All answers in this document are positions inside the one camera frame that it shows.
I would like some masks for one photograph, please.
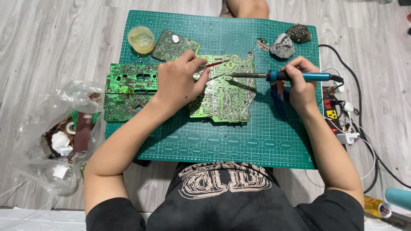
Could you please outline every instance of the soldering iron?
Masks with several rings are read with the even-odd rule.
[[[330,73],[311,73],[311,72],[303,72],[302,76],[306,81],[328,81],[334,80],[339,83],[343,83],[344,79],[338,75],[333,75]],[[291,81],[291,77],[288,76],[286,72],[273,72],[268,71],[266,74],[264,73],[233,73],[231,77],[236,78],[265,78],[267,82],[274,83],[277,80],[280,81]]]

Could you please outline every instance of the blue pliers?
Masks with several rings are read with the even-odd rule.
[[[284,102],[284,99],[288,101],[290,100],[290,92],[284,89],[282,94],[278,94],[277,90],[278,90],[277,83],[272,83],[271,84],[272,101],[274,102],[275,108],[277,109],[277,112],[280,115],[281,120],[284,122],[287,122],[287,115],[282,106],[282,102]]]

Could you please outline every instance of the gray rock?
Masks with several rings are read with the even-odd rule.
[[[311,32],[306,25],[295,24],[288,28],[286,33],[296,43],[304,43],[312,39]]]
[[[296,52],[293,42],[288,34],[282,33],[278,36],[277,40],[272,43],[270,47],[270,53],[278,56],[279,58],[289,58]]]

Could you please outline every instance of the wooden floor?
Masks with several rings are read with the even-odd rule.
[[[69,80],[105,82],[110,63],[120,56],[129,10],[204,16],[218,16],[221,10],[221,0],[0,0],[0,5],[0,194],[26,179],[10,166],[21,120],[42,96]],[[270,0],[269,6],[270,19],[314,25],[319,42],[339,51],[360,79],[364,128],[386,165],[411,184],[411,36],[406,33],[411,7],[372,0]],[[339,97],[357,107],[350,73],[331,50],[320,48],[320,53],[322,67],[338,68],[345,79],[346,92]],[[372,165],[365,145],[355,143],[349,154],[365,175]],[[175,166],[130,166],[125,180],[139,211],[152,212],[164,200]],[[311,202],[323,191],[321,179],[309,171],[275,169],[275,175],[293,205]],[[372,178],[363,180],[364,188]],[[0,197],[0,206],[82,209],[81,185],[74,193],[55,196],[30,179]],[[405,189],[382,170],[369,195],[383,198],[390,187]]]

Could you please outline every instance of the plastic bag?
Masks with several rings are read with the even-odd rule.
[[[49,192],[69,193],[74,191],[80,177],[80,167],[97,149],[101,139],[101,117],[91,131],[88,150],[75,155],[69,163],[66,156],[49,159],[42,146],[42,135],[55,127],[73,111],[92,114],[103,110],[102,99],[91,100],[89,95],[104,92],[105,86],[85,81],[70,81],[61,89],[48,95],[34,112],[18,127],[14,144],[12,165],[34,179]],[[56,177],[58,171],[64,177]]]

